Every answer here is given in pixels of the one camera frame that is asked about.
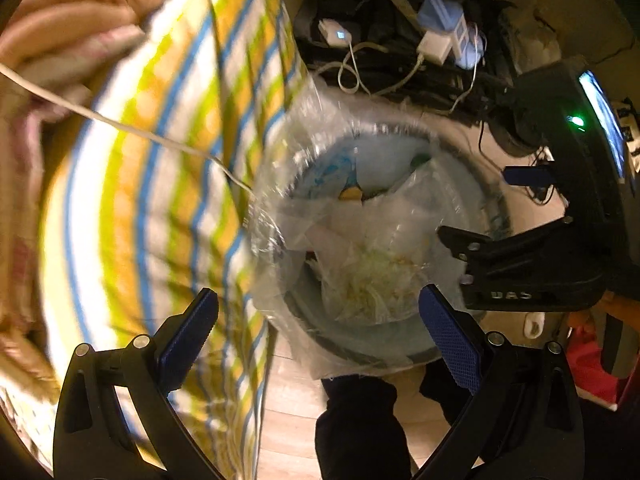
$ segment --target plastic bag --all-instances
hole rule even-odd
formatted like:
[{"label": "plastic bag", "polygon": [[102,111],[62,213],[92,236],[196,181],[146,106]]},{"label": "plastic bag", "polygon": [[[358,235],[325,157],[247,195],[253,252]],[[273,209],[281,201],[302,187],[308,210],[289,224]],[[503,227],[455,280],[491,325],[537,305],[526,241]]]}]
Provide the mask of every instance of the plastic bag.
[{"label": "plastic bag", "polygon": [[496,177],[455,142],[395,105],[311,80],[255,182],[254,305],[315,378],[438,358],[417,312],[421,288],[436,283],[465,307],[464,264],[437,228],[509,231]]}]

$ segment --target red cloth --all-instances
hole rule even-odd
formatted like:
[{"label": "red cloth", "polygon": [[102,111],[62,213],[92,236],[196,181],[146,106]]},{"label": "red cloth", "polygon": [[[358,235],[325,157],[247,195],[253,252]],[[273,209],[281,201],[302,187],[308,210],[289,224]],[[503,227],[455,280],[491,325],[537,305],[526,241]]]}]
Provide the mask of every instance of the red cloth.
[{"label": "red cloth", "polygon": [[618,402],[618,379],[600,365],[596,335],[582,328],[574,329],[566,352],[575,385],[609,404]]}]

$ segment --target bed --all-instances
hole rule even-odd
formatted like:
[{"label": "bed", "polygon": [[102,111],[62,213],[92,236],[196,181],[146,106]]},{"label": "bed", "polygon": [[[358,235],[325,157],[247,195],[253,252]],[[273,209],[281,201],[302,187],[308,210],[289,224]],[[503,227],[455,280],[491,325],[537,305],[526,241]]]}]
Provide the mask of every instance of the bed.
[{"label": "bed", "polygon": [[[92,108],[218,156],[251,184],[305,74],[282,0],[164,0],[142,29],[130,54],[93,76]],[[246,193],[204,158],[79,117],[46,132],[42,153],[37,290],[54,379],[62,383],[79,343],[126,345],[209,286],[220,318],[170,401],[227,479],[253,478],[269,331],[249,294]],[[126,391],[119,396],[153,460]],[[55,399],[0,389],[49,468]]]}]

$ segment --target blue gripper pad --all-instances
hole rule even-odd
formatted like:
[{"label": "blue gripper pad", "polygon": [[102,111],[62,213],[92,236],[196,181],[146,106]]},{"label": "blue gripper pad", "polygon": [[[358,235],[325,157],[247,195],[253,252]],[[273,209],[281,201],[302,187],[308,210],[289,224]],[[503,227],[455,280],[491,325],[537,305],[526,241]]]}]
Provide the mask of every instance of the blue gripper pad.
[{"label": "blue gripper pad", "polygon": [[435,285],[421,290],[418,311],[458,386],[475,395],[482,380],[481,354],[457,322],[456,311]]},{"label": "blue gripper pad", "polygon": [[158,387],[164,394],[182,387],[217,320],[218,295],[203,288],[184,313],[167,318],[158,329]]},{"label": "blue gripper pad", "polygon": [[510,186],[549,187],[556,183],[545,166],[507,166],[502,177]]}]

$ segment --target power adapter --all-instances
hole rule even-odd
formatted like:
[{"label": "power adapter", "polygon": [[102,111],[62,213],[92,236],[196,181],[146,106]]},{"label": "power adapter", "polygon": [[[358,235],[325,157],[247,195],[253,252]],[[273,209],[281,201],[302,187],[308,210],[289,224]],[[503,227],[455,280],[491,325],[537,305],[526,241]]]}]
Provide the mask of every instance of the power adapter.
[{"label": "power adapter", "polygon": [[331,47],[347,48],[351,44],[351,33],[335,20],[320,20],[318,29]]},{"label": "power adapter", "polygon": [[450,33],[427,30],[417,51],[427,61],[442,66],[452,48],[453,38]]}]

